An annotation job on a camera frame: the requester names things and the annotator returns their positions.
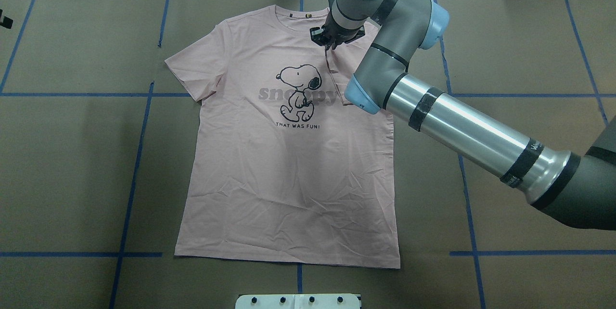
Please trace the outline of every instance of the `light blue joint cap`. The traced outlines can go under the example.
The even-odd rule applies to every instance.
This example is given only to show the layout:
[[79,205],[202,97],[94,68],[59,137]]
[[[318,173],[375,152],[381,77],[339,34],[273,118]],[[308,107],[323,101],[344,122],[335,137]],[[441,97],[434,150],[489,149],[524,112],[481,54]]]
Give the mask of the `light blue joint cap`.
[[345,98],[370,114],[376,114],[381,110],[381,107],[376,105],[370,96],[366,94],[361,85],[359,85],[355,75],[353,75],[347,85]]
[[427,26],[424,41],[420,48],[423,50],[432,48],[440,37],[443,36],[445,28],[449,25],[449,13],[444,8],[439,6],[434,0],[432,3],[432,11],[430,12],[430,24]]

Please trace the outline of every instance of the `black ear of cartoon dog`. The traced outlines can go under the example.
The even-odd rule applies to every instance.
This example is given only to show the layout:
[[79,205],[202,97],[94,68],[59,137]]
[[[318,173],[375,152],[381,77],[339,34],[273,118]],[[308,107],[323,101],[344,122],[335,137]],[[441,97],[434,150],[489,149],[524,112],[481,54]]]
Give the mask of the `black ear of cartoon dog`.
[[310,80],[310,83],[308,83],[308,89],[310,90],[316,90],[319,89],[321,87],[321,77],[314,77],[313,79]]

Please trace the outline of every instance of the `black band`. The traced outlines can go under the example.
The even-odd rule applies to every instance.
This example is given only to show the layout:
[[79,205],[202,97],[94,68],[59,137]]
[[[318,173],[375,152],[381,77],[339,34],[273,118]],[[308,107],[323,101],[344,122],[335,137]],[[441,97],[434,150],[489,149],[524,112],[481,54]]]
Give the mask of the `black band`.
[[372,19],[374,19],[377,24],[382,26],[397,2],[398,0],[383,0],[383,2],[381,2],[381,6],[379,6],[379,8],[376,9],[376,12],[374,12],[374,15],[372,15]]
[[409,71],[409,61],[406,61],[402,56],[392,52],[391,50],[388,50],[387,48],[381,46],[380,44],[372,43],[372,44],[370,44],[370,46],[372,48],[375,48],[376,50],[380,50],[380,51],[384,52],[385,54],[393,57],[394,59],[400,61],[400,63],[403,64],[404,67],[405,67],[405,72]]
[[366,18],[364,18],[364,19],[354,19],[354,18],[349,17],[345,13],[343,13],[343,10],[340,9],[340,6],[338,6],[338,0],[336,0],[336,8],[338,8],[338,11],[340,12],[340,14],[343,15],[343,17],[345,17],[348,20],[353,20],[354,22],[363,22],[363,20],[366,20]]
[[537,162],[537,158],[543,152],[543,144],[541,142],[533,140],[530,138],[528,140],[528,144],[526,144],[526,148],[522,151],[522,153],[517,157],[517,160],[511,165],[511,168],[502,175],[500,180],[505,184],[511,186],[511,188],[517,188],[519,184],[522,182],[522,178],[530,171],[535,162]]
[[389,91],[387,92],[387,95],[385,95],[385,100],[383,100],[383,109],[387,108],[387,101],[389,101],[389,96],[391,95],[391,92],[396,88],[396,85],[398,85],[400,80],[403,79],[405,75],[407,75],[407,72],[400,74],[398,78],[394,80],[394,83],[392,83],[391,87],[389,87]]
[[417,107],[415,107],[415,110],[411,114],[411,117],[409,118],[409,126],[416,131],[420,131],[425,116],[427,116],[432,109],[436,99],[442,94],[443,92],[437,88],[429,88],[424,96],[422,96],[422,99],[420,99],[420,102],[417,103]]
[[596,157],[599,160],[603,160],[609,164],[616,166],[616,153],[614,153],[613,151],[609,151],[600,147],[590,147],[586,154],[588,156]]
[[558,175],[558,178],[556,178],[556,181],[554,181],[550,188],[541,197],[539,197],[538,200],[533,202],[531,206],[542,210],[543,208],[549,206],[552,202],[554,202],[554,200],[558,197],[558,195],[561,194],[561,192],[563,192],[565,186],[569,184],[569,181],[576,173],[580,160],[581,158],[579,157],[579,155],[571,153],[567,164],[563,168],[563,171],[561,171],[561,173]]

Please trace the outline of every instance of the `black clip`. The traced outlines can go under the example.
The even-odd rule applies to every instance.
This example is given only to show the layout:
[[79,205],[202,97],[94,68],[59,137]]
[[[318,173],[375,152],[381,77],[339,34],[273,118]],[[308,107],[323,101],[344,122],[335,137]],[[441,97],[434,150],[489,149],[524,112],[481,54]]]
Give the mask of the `black clip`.
[[2,17],[2,9],[0,9],[0,26],[5,28],[13,27],[13,19],[9,17]]

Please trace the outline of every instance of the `neckline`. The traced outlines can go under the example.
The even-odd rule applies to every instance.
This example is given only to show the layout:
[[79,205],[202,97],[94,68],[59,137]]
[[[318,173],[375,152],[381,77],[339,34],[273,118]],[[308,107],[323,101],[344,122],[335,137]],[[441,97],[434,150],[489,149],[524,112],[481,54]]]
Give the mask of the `neckline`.
[[292,28],[285,26],[284,24],[280,22],[279,17],[286,17],[286,18],[293,18],[293,19],[319,19],[319,18],[326,17],[329,11],[330,9],[326,8],[326,9],[322,9],[320,11],[314,11],[314,12],[300,12],[300,11],[291,11],[289,9],[277,6],[275,4],[269,6],[269,13],[271,16],[272,23],[275,24],[275,26],[279,28],[280,30],[290,35],[297,36],[297,37],[310,37],[310,33],[308,33],[308,31],[303,31],[303,30],[302,31],[294,30]]

